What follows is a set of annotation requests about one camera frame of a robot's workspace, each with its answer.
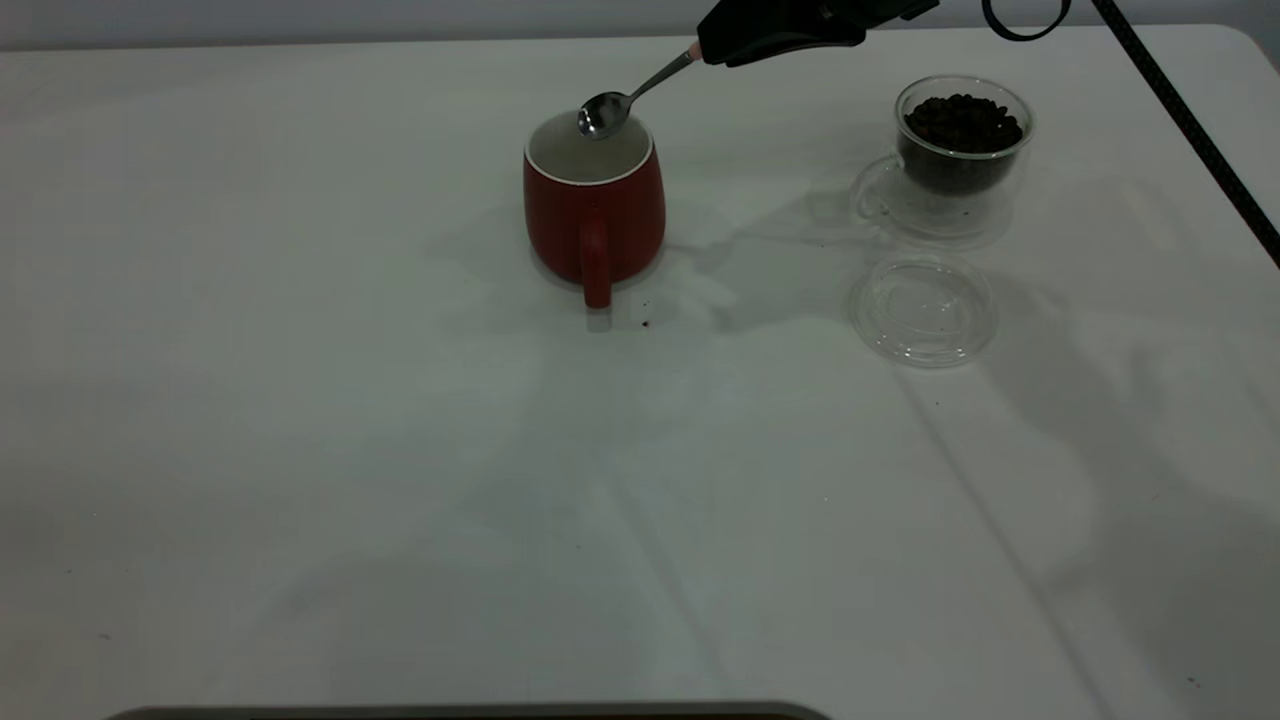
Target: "mug handle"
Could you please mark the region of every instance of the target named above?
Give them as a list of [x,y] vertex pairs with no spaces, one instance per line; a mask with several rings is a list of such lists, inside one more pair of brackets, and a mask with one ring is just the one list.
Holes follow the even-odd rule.
[[613,278],[609,272],[609,231],[599,210],[591,209],[586,214],[579,233],[586,306],[604,310],[613,305]]
[[867,169],[863,170],[858,176],[858,179],[854,181],[854,214],[863,220],[876,219],[876,217],[883,211],[879,202],[874,202],[878,195],[876,192],[876,186],[886,173],[897,170],[901,167],[902,156],[899,155],[897,151],[890,152],[888,155],[877,159],[870,165],[867,165]]

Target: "spoon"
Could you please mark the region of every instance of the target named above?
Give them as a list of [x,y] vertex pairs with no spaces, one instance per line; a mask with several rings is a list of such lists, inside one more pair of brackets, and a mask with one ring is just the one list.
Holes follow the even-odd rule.
[[607,140],[613,137],[622,129],[622,126],[627,124],[627,118],[631,117],[631,105],[639,100],[641,95],[658,87],[680,70],[701,59],[703,47],[700,44],[695,42],[689,50],[685,51],[684,55],[672,60],[669,65],[649,78],[648,82],[640,86],[640,90],[636,90],[631,95],[622,95],[621,92],[604,92],[588,100],[586,105],[582,105],[582,109],[577,111],[579,132],[591,140]]

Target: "glass cup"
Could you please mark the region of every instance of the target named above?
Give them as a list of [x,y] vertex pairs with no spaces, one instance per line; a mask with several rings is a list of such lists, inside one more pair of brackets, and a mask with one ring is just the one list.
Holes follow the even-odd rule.
[[[998,152],[946,150],[916,135],[906,118],[933,97],[972,95],[1007,108],[1023,137]],[[1021,186],[1027,147],[1036,135],[1030,106],[988,79],[936,76],[902,91],[895,106],[897,145],[854,183],[854,211],[913,245],[968,250],[1004,234]]]

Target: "coffee beans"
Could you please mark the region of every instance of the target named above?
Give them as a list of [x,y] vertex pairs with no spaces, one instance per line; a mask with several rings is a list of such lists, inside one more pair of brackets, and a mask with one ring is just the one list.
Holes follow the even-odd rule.
[[1023,140],[1023,128],[1009,108],[973,95],[925,100],[906,126],[920,140],[956,152],[1000,152]]
[[[920,140],[955,152],[1000,152],[1021,142],[1025,133],[1007,108],[972,95],[925,100],[905,120]],[[1015,161],[1012,155],[955,158],[925,147],[905,133],[899,137],[897,147],[908,177],[931,192],[947,196],[991,190],[1009,174]]]

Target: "glass saucer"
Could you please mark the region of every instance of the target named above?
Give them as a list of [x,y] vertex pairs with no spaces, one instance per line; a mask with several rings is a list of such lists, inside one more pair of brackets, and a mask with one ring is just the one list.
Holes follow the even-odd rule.
[[881,355],[915,368],[951,368],[996,336],[991,286],[955,255],[908,250],[876,266],[849,299],[858,334]]

